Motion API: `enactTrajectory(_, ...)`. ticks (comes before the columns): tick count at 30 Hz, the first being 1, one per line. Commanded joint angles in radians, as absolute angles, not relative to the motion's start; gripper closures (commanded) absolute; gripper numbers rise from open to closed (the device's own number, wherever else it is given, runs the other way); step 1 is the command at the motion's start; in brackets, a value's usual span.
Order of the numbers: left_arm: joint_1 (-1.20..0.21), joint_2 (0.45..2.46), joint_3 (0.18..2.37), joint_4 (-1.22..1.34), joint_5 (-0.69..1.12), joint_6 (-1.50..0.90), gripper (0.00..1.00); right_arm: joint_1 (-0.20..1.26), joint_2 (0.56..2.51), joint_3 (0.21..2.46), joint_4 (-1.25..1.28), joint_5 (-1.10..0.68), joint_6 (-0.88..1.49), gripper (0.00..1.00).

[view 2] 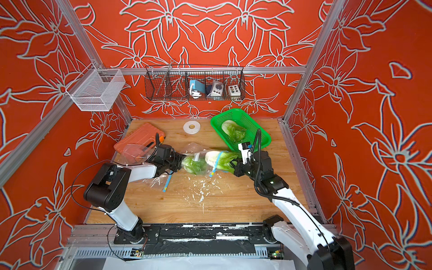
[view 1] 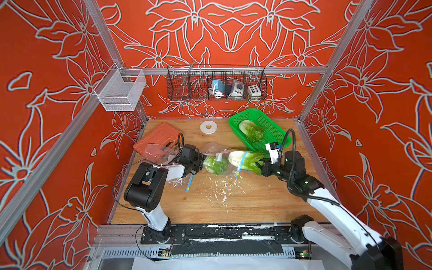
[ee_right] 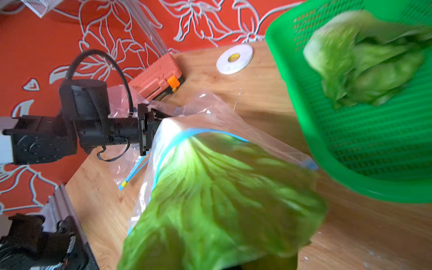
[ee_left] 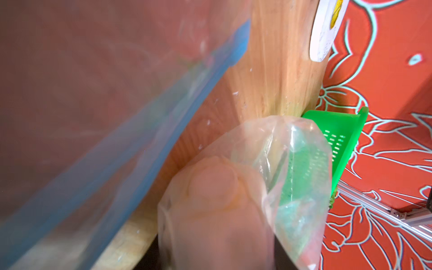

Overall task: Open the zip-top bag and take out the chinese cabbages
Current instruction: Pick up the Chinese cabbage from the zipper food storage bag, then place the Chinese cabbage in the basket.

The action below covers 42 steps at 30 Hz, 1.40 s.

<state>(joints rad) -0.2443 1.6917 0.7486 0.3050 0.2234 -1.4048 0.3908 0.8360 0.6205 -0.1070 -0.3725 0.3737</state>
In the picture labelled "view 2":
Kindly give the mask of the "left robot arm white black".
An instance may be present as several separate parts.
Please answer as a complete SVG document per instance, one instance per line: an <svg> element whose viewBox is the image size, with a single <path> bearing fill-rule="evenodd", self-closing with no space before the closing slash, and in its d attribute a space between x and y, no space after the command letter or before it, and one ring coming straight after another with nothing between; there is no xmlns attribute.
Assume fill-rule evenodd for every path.
<svg viewBox="0 0 432 270"><path fill-rule="evenodd" d="M172 146L162 144L156 134L153 153L141 164L121 165L103 163L83 194L85 201L106 213L117 225L118 234L130 244L139 244L145 238L143 221L135 215L124 197L130 182L160 177L181 169L186 155Z"/></svg>

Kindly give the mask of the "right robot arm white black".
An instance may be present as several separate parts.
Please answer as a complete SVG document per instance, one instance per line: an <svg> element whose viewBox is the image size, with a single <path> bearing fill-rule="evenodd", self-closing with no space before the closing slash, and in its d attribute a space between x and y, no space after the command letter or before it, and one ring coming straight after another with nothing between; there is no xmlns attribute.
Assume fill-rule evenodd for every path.
<svg viewBox="0 0 432 270"><path fill-rule="evenodd" d="M262 131L254 142L239 144L242 159L234 175L248 176L258 195L274 203L288 218L280 216L266 221L271 236L288 248L309 270L353 270L353 249L343 236L335 236L299 202L289 185L274 173L268 152L261 149Z"/></svg>

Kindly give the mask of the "clear zip-top bag blue seal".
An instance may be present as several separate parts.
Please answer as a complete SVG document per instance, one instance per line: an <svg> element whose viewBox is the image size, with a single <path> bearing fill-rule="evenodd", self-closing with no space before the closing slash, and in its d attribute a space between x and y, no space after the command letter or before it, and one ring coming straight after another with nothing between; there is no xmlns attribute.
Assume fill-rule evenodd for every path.
<svg viewBox="0 0 432 270"><path fill-rule="evenodd" d="M139 144L126 144L113 160L115 164L131 170L128 183L143 183L145 186L166 192L172 175L166 171L157 172L156 165L150 161L151 155L156 150L155 144L149 146Z"/></svg>

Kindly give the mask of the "chinese cabbage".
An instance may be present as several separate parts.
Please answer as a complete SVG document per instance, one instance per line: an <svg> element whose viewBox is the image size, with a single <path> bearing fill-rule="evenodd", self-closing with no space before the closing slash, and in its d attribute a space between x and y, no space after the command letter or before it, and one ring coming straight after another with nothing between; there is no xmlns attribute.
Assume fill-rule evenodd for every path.
<svg viewBox="0 0 432 270"><path fill-rule="evenodd" d="M239 144L246 136L246 128L238 125L233 120L226 120L222 124L222 130L235 144Z"/></svg>

